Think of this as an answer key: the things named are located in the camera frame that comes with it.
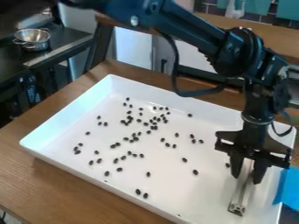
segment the white tray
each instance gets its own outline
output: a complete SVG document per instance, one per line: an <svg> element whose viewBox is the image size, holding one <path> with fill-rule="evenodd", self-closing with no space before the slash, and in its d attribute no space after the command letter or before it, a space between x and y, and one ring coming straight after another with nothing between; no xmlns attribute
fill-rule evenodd
<svg viewBox="0 0 299 224"><path fill-rule="evenodd" d="M134 107L123 107L125 99ZM159 124L157 131L147 135L144 127L136 122L139 108L143 108L142 119L165 113L153 110L153 106L169 107L169 123ZM135 120L131 125L120 124L120 120L132 110ZM108 122L107 127L99 126ZM98 185L126 200L130 200L150 211L179 223L200 224L274 224L278 223L281 204L272 205L279 182L280 170L268 169L262 183L258 185L250 199L245 217L227 212L233 195L236 180L225 167L228 156L214 150L215 131L239 130L242 121L240 112L223 108L208 102L181 98L172 92L147 86L136 81L109 75L94 85L85 94L70 103L58 114L36 128L20 142L31 154L59 168L71 172L95 185ZM279 131L287 125L277 123ZM138 143L125 143L124 137L133 132L143 134ZM205 143L191 143L189 137ZM286 137L277 137L272 130L270 135L292 147L296 131ZM167 148L160 139L176 144L177 148ZM116 149L109 146L119 142ZM81 154L74 155L73 147L83 143ZM127 151L144 154L144 158L127 156L124 161L114 164L115 158ZM89 165L90 160L102 158L101 164ZM198 176L192 174L197 169ZM149 197L136 195L136 189L148 193Z"/></svg>

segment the black cable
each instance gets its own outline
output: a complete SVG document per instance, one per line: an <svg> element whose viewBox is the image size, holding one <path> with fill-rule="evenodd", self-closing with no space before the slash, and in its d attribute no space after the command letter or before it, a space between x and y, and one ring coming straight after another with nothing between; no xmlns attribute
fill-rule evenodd
<svg viewBox="0 0 299 224"><path fill-rule="evenodd" d="M177 87L177 77L178 77L177 70L178 70L178 63L179 63L179 52L177 49L177 45L170 35L160 32L160 31L158 31L158 32L162 35L162 37L164 37L167 40L167 42L170 44L170 46L175 54L175 62L174 62L173 69L172 69L171 84L172 84L174 92L177 95L182 96L182 97L195 97L195 96L199 96L199 95L217 94L224 90L224 88L226 87L226 84L227 84L227 79L226 79L225 83L220 84L214 88L198 89L198 90L193 90L193 91L180 90Z"/></svg>

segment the robotic arm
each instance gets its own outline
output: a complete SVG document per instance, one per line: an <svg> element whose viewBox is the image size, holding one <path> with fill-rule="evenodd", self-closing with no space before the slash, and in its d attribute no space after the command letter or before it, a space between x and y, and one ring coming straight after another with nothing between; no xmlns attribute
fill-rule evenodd
<svg viewBox="0 0 299 224"><path fill-rule="evenodd" d="M254 160L254 184L262 181L271 165L289 168L290 149L268 135L274 115L289 106L288 63L264 47L262 39L250 29L238 27L222 30L172 0L60 1L69 6L94 9L124 25L159 31L175 50L176 63L178 52L169 35L182 39L196 46L218 74L227 79L244 79L246 105L242 112L243 129L217 132L216 150L228 154L231 173L235 178L240 175L244 158ZM224 88L219 86L209 90L181 91L177 87L176 71L172 75L172 84L175 92L183 97L214 94Z"/></svg>

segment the bean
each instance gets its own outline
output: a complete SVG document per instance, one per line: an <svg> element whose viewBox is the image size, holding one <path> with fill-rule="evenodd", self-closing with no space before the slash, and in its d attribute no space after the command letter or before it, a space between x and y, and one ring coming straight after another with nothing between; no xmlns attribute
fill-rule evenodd
<svg viewBox="0 0 299 224"><path fill-rule="evenodd" d="M141 194L141 191L139 189L136 189L135 192L136 192L137 195Z"/></svg>
<svg viewBox="0 0 299 224"><path fill-rule="evenodd" d="M193 174L198 176L198 171L197 170L193 170Z"/></svg>

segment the stainless steel bowl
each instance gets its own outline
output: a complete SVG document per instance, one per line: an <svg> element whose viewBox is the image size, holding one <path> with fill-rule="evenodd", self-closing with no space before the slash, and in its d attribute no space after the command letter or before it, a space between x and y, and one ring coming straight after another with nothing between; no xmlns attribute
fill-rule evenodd
<svg viewBox="0 0 299 224"><path fill-rule="evenodd" d="M23 29L15 33L13 42L28 52L39 52L49 48L50 37L50 32L46 28Z"/></svg>

